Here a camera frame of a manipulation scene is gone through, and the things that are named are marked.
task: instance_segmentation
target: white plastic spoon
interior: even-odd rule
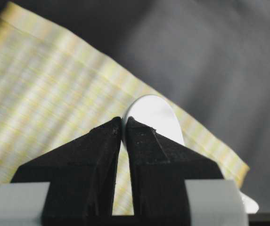
[[[161,97],[146,95],[135,100],[126,110],[122,119],[123,144],[126,147],[125,126],[132,116],[136,121],[156,129],[158,134],[165,136],[184,146],[182,130],[171,106]],[[246,213],[256,213],[259,206],[256,201],[240,192]]]

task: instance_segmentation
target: yellow checkered fabric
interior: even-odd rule
[[[0,16],[0,184],[19,165],[67,143],[145,94],[160,95],[68,31],[9,3]],[[167,100],[187,147],[215,160],[240,186],[248,166],[192,116]],[[128,156],[119,156],[113,214],[132,214]]]

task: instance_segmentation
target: dark gray background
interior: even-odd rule
[[[270,0],[14,2],[197,118],[251,167],[242,191],[270,212]]]

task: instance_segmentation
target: plaid cloth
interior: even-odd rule
[[[160,93],[67,29],[9,3],[0,15],[0,184],[19,165]],[[192,116],[167,100],[185,145],[216,161],[241,186],[248,166]],[[128,155],[121,147],[113,214],[132,214]]]

